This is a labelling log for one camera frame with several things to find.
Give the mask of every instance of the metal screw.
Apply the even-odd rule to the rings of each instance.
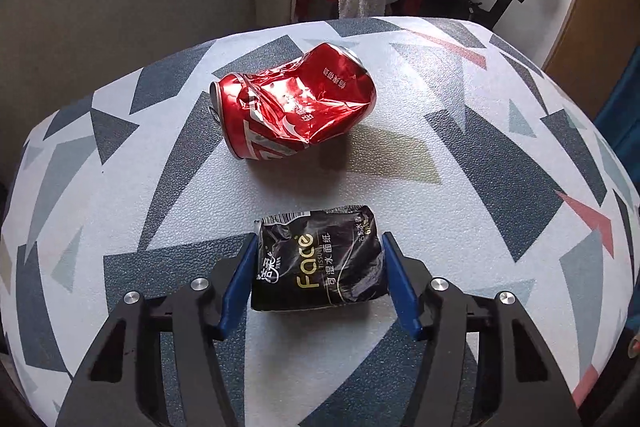
[[[206,290],[209,287],[209,281],[204,279],[204,277],[198,277],[191,281],[191,289],[196,290],[196,292]]]
[[[140,294],[138,292],[129,292],[125,294],[124,301],[127,304],[133,304],[140,300]]]
[[[502,304],[513,304],[516,301],[516,296],[511,292],[502,292],[498,298]]]
[[[444,290],[449,287],[449,281],[441,277],[436,277],[431,281],[431,287],[436,290],[436,292],[444,292]]]

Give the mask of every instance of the wooden door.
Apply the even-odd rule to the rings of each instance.
[[[640,44],[640,0],[575,0],[544,67],[593,120]]]

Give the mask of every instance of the can lid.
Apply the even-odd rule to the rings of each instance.
[[[226,147],[236,159],[241,160],[242,158],[236,154],[236,151],[234,151],[234,148],[231,146],[231,141],[226,133],[225,114],[222,110],[222,96],[220,95],[220,83],[211,83],[209,86],[209,96],[211,98],[209,112],[213,119],[220,125],[220,129],[222,129],[222,136],[225,137]]]
[[[355,62],[363,70],[365,70],[367,74],[369,73],[369,71],[367,71],[367,68],[364,67],[364,64],[361,62],[361,60],[353,51],[351,51],[348,48],[345,48],[344,46],[339,46],[338,44],[331,44],[330,42],[327,42],[326,44],[329,44],[334,50],[340,52],[341,54],[347,55],[347,57],[349,57],[351,60],[353,60],[353,62]]]

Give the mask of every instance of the crushed soda can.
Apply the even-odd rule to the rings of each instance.
[[[237,158],[282,158],[344,134],[376,104],[362,63],[324,42],[261,73],[229,73],[210,86],[212,114]]]
[[[258,226],[252,309],[325,308],[388,292],[385,256],[368,206],[277,214]]]

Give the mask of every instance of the table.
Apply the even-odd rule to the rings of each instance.
[[[346,139],[295,156],[233,158],[209,113],[210,82],[323,41],[370,71],[373,113]],[[127,291],[151,298],[206,275],[259,217],[362,203],[434,275],[476,295],[514,292],[579,404],[625,322],[639,201],[588,118],[485,28],[391,17],[234,35],[128,74],[33,129],[2,227],[2,322],[26,396],[52,426]],[[468,336],[461,421],[477,342]],[[249,309],[217,350],[247,427],[397,426],[422,356],[388,296]],[[169,333],[162,356],[169,415],[183,425]]]

